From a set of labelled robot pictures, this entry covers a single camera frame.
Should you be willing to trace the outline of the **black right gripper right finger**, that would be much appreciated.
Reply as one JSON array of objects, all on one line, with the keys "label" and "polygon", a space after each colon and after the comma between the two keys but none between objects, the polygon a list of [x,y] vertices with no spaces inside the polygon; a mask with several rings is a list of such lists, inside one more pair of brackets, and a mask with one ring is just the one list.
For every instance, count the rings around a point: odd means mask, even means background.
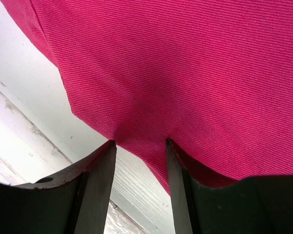
[{"label": "black right gripper right finger", "polygon": [[293,234],[293,175],[234,180],[166,140],[167,172],[178,234]]}]

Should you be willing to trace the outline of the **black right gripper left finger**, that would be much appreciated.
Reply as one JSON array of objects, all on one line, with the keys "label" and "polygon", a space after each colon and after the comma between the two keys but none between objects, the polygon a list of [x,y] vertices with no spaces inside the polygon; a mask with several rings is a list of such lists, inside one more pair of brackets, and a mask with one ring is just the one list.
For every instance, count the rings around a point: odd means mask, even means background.
[{"label": "black right gripper left finger", "polygon": [[0,183],[0,234],[102,234],[115,163],[109,140],[35,183]]}]

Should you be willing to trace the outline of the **pink trousers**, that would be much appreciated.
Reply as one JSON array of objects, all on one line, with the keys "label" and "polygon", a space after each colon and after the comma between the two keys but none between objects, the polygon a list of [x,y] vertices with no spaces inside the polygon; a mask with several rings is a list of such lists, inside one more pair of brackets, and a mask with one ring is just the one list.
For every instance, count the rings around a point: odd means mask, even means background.
[{"label": "pink trousers", "polygon": [[293,174],[293,0],[2,4],[72,113],[166,190],[166,138],[234,179]]}]

